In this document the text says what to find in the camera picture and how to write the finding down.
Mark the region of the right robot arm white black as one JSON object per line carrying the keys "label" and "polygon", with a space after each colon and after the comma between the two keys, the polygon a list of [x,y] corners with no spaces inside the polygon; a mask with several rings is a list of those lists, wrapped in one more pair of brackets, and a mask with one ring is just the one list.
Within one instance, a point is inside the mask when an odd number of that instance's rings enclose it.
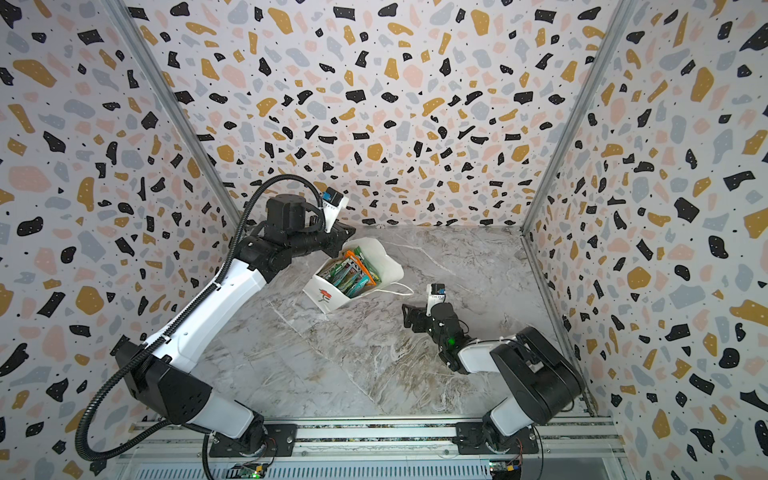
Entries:
{"label": "right robot arm white black", "polygon": [[548,423],[584,393],[581,375],[534,327],[509,338],[480,340],[464,331],[450,303],[431,307],[404,304],[402,314],[404,327],[428,335],[451,371],[498,373],[510,391],[483,416],[478,432],[459,435],[462,447],[505,453],[516,444],[516,434]]}

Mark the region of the white paper bag floral print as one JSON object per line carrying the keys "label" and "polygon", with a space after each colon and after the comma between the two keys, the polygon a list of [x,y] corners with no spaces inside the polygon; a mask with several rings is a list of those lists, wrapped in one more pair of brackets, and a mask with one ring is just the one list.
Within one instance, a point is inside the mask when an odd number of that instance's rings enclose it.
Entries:
{"label": "white paper bag floral print", "polygon": [[414,290],[401,283],[403,267],[374,238],[345,243],[340,254],[327,261],[310,278],[303,293],[323,313],[374,293],[410,296]]}

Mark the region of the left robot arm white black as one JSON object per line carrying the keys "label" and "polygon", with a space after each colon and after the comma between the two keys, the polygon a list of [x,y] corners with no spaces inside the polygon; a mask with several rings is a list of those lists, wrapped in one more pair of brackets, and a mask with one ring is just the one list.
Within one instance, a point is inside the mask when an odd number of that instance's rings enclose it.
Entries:
{"label": "left robot arm white black", "polygon": [[337,218],[349,200],[329,188],[320,206],[299,195],[279,194],[266,203],[266,218],[244,235],[221,279],[209,283],[210,294],[196,296],[187,317],[148,337],[160,346],[126,378],[131,395],[173,425],[191,425],[230,439],[242,453],[253,454],[266,441],[263,417],[215,392],[192,375],[207,346],[240,307],[255,296],[293,259],[322,251],[338,255],[355,230]]}

